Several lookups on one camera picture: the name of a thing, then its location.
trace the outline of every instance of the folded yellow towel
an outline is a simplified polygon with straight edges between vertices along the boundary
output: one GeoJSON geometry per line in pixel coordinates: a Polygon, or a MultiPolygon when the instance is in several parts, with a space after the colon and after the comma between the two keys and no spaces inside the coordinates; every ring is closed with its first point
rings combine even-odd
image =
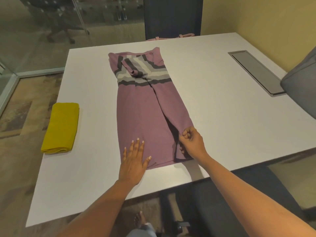
{"type": "Polygon", "coordinates": [[[46,154],[68,152],[77,133],[79,105],[55,103],[41,151],[46,154]]]}

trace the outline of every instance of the glass wall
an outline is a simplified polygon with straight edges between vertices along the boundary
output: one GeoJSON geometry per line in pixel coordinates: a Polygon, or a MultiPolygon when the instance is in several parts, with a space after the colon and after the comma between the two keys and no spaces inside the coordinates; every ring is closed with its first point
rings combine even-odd
{"type": "Polygon", "coordinates": [[[0,0],[0,59],[17,75],[64,67],[71,48],[144,40],[143,0],[0,0]]]}

